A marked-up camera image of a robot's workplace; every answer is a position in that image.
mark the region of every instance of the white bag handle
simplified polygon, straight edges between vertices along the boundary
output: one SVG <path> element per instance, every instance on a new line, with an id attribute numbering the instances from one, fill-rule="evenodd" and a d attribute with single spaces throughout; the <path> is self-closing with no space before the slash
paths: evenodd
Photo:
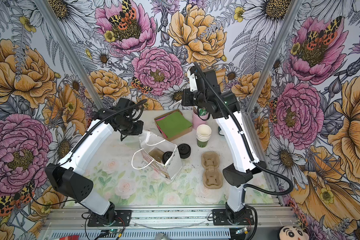
<path id="1" fill-rule="evenodd" d="M 155 146 L 155 145 L 157 145 L 157 144 L 162 143 L 162 142 L 165 141 L 165 139 L 163 139 L 162 141 L 160 141 L 160 142 L 158 142 L 158 143 L 155 143 L 155 144 L 153 144 L 153 145 L 149 145 L 149 144 L 147 143 L 147 141 L 148 141 L 148 139 L 149 139 L 149 137 L 150 137 L 151 135 L 152 135 L 152 133 L 145 139 L 145 144 L 146 144 L 147 146 Z M 141 151 L 141 150 L 143 150 L 143 149 L 144 149 L 144 148 L 141 148 L 141 149 L 137 150 L 137 151 L 133 154 L 133 156 L 132 156 L 131 165 L 132 165 L 132 167 L 133 167 L 134 169 L 136 169 L 136 170 L 141 170 L 141 169 L 144 169 L 144 168 L 148 167 L 148 166 L 155 160 L 154 158 L 152 158 L 152 161 L 150 161 L 150 163 L 147 164 L 147 165 L 145 165 L 144 167 L 141 167 L 141 168 L 136 168 L 136 167 L 134 167 L 134 166 L 133 166 L 133 158 L 135 157 L 135 154 L 136 154 L 136 153 L 138 153 L 139 151 Z"/>

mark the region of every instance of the metal post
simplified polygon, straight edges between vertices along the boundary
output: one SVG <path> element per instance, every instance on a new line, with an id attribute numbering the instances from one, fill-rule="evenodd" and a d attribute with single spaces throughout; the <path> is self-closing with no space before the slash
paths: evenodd
<path id="1" fill-rule="evenodd" d="M 95 103 L 96 107 L 98 109 L 104 108 L 104 104 L 101 101 L 101 98 L 97 94 L 97 91 L 94 88 L 92 82 L 89 80 L 88 74 L 85 71 L 84 66 L 81 64 L 79 57 L 76 55 L 76 52 L 73 49 L 67 35 L 63 32 L 64 27 L 57 20 L 57 17 L 53 12 L 51 6 L 49 5 L 48 0 L 37 0 L 34 1 L 34 3 L 41 12 L 49 28 L 52 30 L 54 37 L 59 42 L 61 48 L 67 55 L 69 61 L 76 70 L 76 73 L 79 75 L 79 78 L 84 83 L 84 86 L 86 87 L 88 93 L 91 95 L 91 98 Z"/>
<path id="2" fill-rule="evenodd" d="M 297 17 L 297 14 L 302 5 L 302 2 L 303 2 L 303 0 L 292 0 L 291 3 L 289 4 L 289 8 L 288 8 L 287 13 L 285 14 L 285 19 L 283 21 L 283 25 L 281 26 L 281 29 L 280 29 L 275 41 L 273 42 L 271 51 L 269 52 L 267 60 L 265 61 L 265 65 L 264 65 L 263 69 L 261 70 L 259 81 L 256 84 L 256 87 L 253 90 L 253 94 L 250 97 L 250 100 L 246 106 L 246 112 L 248 114 L 251 113 L 251 111 L 254 107 L 254 104 L 256 103 L 257 99 L 260 96 L 261 89 L 263 88 L 263 86 L 267 80 L 269 71 L 271 70 L 273 63 L 277 58 L 278 52 L 281 48 L 281 45 L 284 43 L 285 37 L 287 36 L 289 30 L 291 29 L 291 27 L 293 25 L 295 18 Z"/>

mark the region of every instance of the white paper bag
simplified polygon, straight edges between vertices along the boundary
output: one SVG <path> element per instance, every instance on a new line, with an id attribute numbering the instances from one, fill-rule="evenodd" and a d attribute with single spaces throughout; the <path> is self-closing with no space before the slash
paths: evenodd
<path id="1" fill-rule="evenodd" d="M 162 137 L 157 136 L 151 131 L 146 130 L 143 130 L 142 134 L 139 135 L 139 143 L 140 150 L 135 152 L 132 156 L 132 167 L 134 169 L 143 169 L 150 166 L 151 168 L 158 170 L 158 172 L 163 177 L 172 182 L 175 176 L 180 172 L 181 168 L 183 167 L 177 145 L 163 139 Z M 173 152 L 172 156 L 166 161 L 165 164 L 156 161 L 148 154 L 155 148 L 161 150 L 162 152 Z M 136 161 L 134 159 L 138 159 L 138 157 L 135 157 L 138 152 L 141 153 L 142 159 L 140 160 L 146 162 L 147 164 L 143 167 L 136 168 L 134 166 L 134 161 L 139 162 L 139 160 Z"/>

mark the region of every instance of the pink peony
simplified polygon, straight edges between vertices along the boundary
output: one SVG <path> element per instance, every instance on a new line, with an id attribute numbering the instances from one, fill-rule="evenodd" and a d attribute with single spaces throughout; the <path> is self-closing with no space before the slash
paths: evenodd
<path id="1" fill-rule="evenodd" d="M 97 31 L 104 35 L 105 41 L 111 45 L 113 55 L 120 56 L 138 52 L 145 47 L 152 46 L 156 40 L 156 22 L 154 17 L 149 18 L 141 4 L 137 6 L 131 0 L 132 7 L 136 10 L 136 19 L 132 20 L 126 30 L 120 30 L 117 26 L 114 28 L 109 22 L 109 17 L 120 15 L 122 4 L 118 7 L 111 5 L 110 8 L 96 8 L 96 24 L 100 26 Z"/>
<path id="2" fill-rule="evenodd" d="M 47 164 L 52 134 L 29 115 L 12 114 L 0 120 L 0 197 L 13 195 Z M 43 170 L 34 177 L 36 187 L 47 180 Z"/>
<path id="3" fill-rule="evenodd" d="M 324 113 L 320 108 L 320 96 L 308 83 L 288 83 L 278 97 L 275 136 L 283 136 L 293 142 L 298 150 L 308 147 L 321 131 Z"/>
<path id="4" fill-rule="evenodd" d="M 325 30 L 331 22 L 324 23 L 324 20 L 318 22 L 317 19 L 308 17 L 298 30 L 298 35 L 292 40 L 293 46 L 291 54 L 286 62 L 286 67 L 292 76 L 297 76 L 301 81 L 309 81 L 313 85 L 322 83 L 331 74 L 340 67 L 346 54 L 341 54 L 344 49 L 348 31 L 342 33 L 344 29 L 344 18 L 336 31 L 336 38 L 329 44 L 317 43 L 313 50 L 308 50 L 307 33 L 309 31 Z"/>
<path id="5" fill-rule="evenodd" d="M 152 94 L 161 96 L 163 90 L 183 81 L 180 60 L 172 53 L 153 47 L 147 48 L 132 60 L 135 77 L 141 84 L 150 86 Z"/>

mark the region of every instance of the stack of paper cups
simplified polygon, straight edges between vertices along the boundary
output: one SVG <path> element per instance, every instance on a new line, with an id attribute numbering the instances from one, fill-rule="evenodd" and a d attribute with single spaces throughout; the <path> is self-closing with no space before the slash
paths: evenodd
<path id="1" fill-rule="evenodd" d="M 202 124 L 196 129 L 197 146 L 205 147 L 211 137 L 212 129 L 205 124 Z"/>

